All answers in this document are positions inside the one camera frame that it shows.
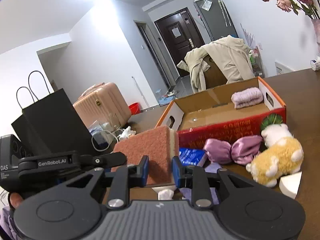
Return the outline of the person's left hand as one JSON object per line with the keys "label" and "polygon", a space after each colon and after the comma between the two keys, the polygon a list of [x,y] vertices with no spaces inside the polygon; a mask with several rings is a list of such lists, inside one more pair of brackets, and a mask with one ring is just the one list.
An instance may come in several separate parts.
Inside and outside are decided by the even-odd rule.
{"label": "person's left hand", "polygon": [[16,209],[24,199],[18,193],[9,194],[9,205],[12,209]]}

